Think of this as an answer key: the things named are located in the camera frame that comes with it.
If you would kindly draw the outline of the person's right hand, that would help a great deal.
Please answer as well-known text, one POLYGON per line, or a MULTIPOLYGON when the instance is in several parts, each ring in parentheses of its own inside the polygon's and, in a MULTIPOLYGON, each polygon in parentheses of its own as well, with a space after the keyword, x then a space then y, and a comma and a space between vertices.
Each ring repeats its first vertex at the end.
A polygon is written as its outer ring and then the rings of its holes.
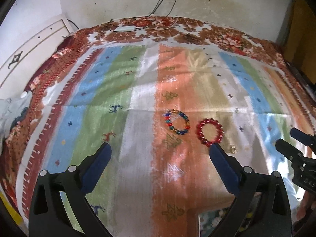
POLYGON ((315 195, 306 191, 297 211, 297 220, 301 220, 305 217, 308 208, 311 208, 313 210, 315 209, 315 207, 315 195))

